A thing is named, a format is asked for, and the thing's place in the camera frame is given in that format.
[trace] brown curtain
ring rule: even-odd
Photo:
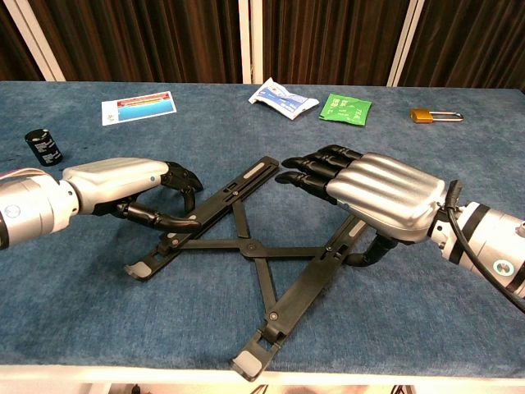
[[[242,82],[237,0],[30,0],[67,80]]]
[[[399,85],[525,91],[525,2],[426,0]]]
[[[0,80],[43,80],[4,2],[0,2]]]
[[[264,76],[386,85],[409,0],[265,0]]]

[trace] black cable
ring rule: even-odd
[[[456,235],[456,238],[458,239],[458,242],[463,247],[463,250],[467,254],[468,258],[474,266],[477,268],[477,270],[482,273],[483,277],[489,281],[489,283],[495,287],[501,294],[504,295],[504,297],[512,302],[512,304],[518,308],[522,313],[525,314],[525,306],[516,299],[510,293],[503,287],[501,283],[499,283],[495,277],[492,276],[491,272],[485,268],[481,260],[476,256],[470,245],[468,244],[467,238],[465,238],[465,235],[463,234],[463,231],[459,227],[458,222],[456,221],[455,217],[455,211],[456,211],[456,202],[458,200],[459,192],[461,191],[461,184],[458,181],[452,181],[450,182],[449,191],[446,194],[445,197],[445,208],[446,213],[449,218],[450,225],[452,226],[452,231]]]

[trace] green packet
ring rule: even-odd
[[[330,94],[319,119],[323,121],[344,121],[352,125],[364,126],[371,105],[370,101]]]

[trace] silver robotic hand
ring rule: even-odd
[[[383,154],[330,145],[302,158],[288,158],[282,165],[300,172],[284,172],[276,181],[338,204],[376,229],[368,250],[350,255],[348,264],[366,266],[398,242],[412,244],[430,237],[444,258],[491,281],[488,274],[507,292],[525,296],[522,220],[479,203],[456,207],[457,190],[450,195],[443,180]]]
[[[146,158],[109,158],[64,169],[55,181],[46,172],[25,168],[0,175],[0,249],[59,231],[77,214],[113,214],[165,231],[193,232],[200,223],[174,218],[136,202],[144,191],[162,185],[179,190],[185,210],[203,189],[192,172],[177,163]]]

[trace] silver metal cylinder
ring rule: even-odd
[[[53,230],[53,209],[42,187],[31,179],[2,185],[0,215],[5,225],[0,248],[19,244]]]
[[[525,297],[525,237],[519,231],[523,221],[479,203],[461,209],[458,224],[472,251],[501,285]],[[445,259],[481,275],[448,222],[436,221],[431,238]]]

